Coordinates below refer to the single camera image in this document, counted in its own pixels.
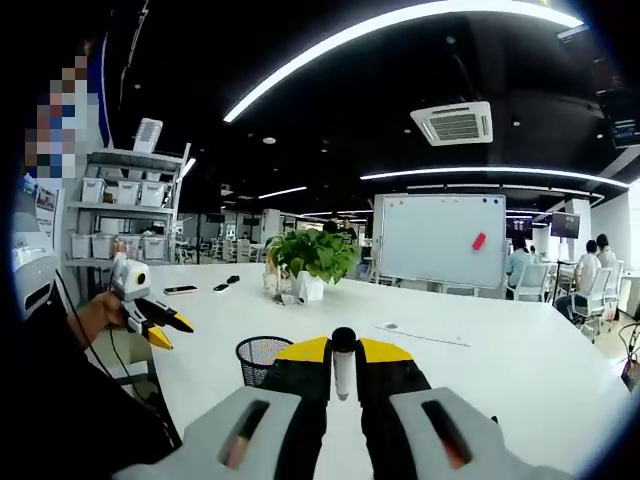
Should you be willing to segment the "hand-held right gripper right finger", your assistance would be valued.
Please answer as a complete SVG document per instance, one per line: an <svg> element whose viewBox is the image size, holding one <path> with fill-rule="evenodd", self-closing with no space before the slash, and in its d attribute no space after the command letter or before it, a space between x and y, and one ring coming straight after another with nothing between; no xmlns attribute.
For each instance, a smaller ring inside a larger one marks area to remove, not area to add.
<svg viewBox="0 0 640 480"><path fill-rule="evenodd" d="M451 389L433 389L402 348L356 343L361 428L376 479L569 479L507 447L501 427Z"/></svg>

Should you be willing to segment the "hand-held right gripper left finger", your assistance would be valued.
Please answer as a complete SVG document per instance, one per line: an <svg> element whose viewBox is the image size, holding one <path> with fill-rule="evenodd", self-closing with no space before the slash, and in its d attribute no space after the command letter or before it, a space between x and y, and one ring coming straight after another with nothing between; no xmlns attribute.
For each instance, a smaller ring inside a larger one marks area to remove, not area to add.
<svg viewBox="0 0 640 480"><path fill-rule="evenodd" d="M331 347L294 343L262 382L243 386L189 424L182 445L116 479L312 479L326 432Z"/></svg>

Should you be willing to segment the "person's left hand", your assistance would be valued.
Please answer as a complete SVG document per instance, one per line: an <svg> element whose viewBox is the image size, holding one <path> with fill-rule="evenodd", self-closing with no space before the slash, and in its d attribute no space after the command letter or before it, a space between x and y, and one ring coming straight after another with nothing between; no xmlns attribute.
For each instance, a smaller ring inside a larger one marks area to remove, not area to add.
<svg viewBox="0 0 640 480"><path fill-rule="evenodd" d="M94 297L81 309L79 317L89 336L97 336L109 326L125 328L127 325L122 301L113 292L104 292Z"/></svg>

